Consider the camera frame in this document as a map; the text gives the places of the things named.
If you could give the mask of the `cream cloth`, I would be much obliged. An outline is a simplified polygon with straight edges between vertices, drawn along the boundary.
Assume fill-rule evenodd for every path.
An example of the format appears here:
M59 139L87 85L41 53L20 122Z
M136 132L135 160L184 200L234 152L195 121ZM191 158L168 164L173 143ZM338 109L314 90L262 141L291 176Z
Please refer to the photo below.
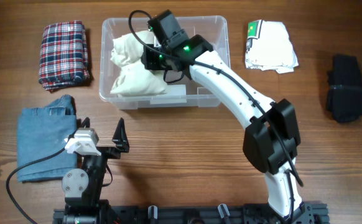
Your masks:
M144 30L122 35L113 39L111 61L120 68L110 93L121 96L150 96L165 94L167 84L163 81L163 71L145 69L141 62L144 46L154 43L153 33Z

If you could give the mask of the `red blue plaid cloth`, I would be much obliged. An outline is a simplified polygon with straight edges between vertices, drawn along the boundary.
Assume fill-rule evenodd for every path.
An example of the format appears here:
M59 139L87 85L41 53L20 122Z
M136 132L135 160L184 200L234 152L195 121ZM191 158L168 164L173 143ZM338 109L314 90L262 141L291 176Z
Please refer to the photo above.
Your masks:
M82 21L59 22L44 28L39 65L39 83L50 92L79 86L90 79Z

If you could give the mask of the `white shirt with green tag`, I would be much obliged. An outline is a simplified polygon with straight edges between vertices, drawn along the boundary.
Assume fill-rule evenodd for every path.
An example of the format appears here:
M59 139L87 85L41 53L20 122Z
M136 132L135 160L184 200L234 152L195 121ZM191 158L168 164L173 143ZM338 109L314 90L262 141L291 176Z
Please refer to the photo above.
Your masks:
M293 72L299 62L284 23L262 19L249 22L244 62L249 69Z

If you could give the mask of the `black garment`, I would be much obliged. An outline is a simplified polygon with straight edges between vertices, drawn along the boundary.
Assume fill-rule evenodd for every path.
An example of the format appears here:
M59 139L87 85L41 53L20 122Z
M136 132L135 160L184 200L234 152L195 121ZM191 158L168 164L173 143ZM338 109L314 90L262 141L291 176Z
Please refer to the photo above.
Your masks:
M349 123L362 116L362 73L355 56L336 54L328 72L326 110L338 123Z

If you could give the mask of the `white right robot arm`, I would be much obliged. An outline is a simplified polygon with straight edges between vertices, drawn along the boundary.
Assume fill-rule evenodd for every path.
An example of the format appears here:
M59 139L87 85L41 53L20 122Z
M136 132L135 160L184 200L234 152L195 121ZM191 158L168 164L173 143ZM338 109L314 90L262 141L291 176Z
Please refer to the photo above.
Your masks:
M141 61L147 69L182 72L233 113L244 129L244 155L264 174L270 208L291 222L302 203L297 186L303 186L295 168L300 133L292 104L256 91L200 35L161 39L159 46L144 43L143 51Z

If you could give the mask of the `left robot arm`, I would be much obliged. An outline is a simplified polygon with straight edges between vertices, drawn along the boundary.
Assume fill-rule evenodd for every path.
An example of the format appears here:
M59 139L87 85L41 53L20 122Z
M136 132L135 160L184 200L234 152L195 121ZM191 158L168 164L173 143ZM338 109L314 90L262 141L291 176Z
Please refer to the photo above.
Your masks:
M54 223L120 223L121 220L111 208L109 201L100 198L101 190L107 187L104 175L111 172L108 160L120 159L121 153L129 152L124 119L120 118L112 137L113 147L98 146L99 137L90 127L90 121L81 123L66 140L65 150L81 156L80 168L68 171L62 179L65 193L65 209L56 210Z

